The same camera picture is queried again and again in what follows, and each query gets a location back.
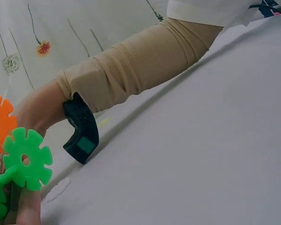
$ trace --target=floral curtain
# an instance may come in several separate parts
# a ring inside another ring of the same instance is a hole
[[[162,21],[167,3],[0,0],[0,95],[18,104],[60,69]]]

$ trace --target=beige sleeve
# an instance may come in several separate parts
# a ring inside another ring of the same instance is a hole
[[[167,18],[61,71],[57,80],[68,99],[78,92],[96,113],[188,69],[208,51],[221,30]]]

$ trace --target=black wearable sensor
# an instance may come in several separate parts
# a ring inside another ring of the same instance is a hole
[[[63,148],[79,163],[85,164],[99,144],[99,132],[95,117],[80,95],[63,104],[65,116],[75,128],[72,137]]]

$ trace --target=white flower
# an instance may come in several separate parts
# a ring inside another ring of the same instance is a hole
[[[4,69],[8,74],[14,73],[19,68],[19,65],[20,65],[20,59],[16,53],[7,56],[3,60]]]

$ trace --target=green button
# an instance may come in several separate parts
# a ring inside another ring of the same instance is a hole
[[[77,145],[84,150],[87,154],[90,154],[95,147],[95,144],[90,142],[87,138],[82,137]]]

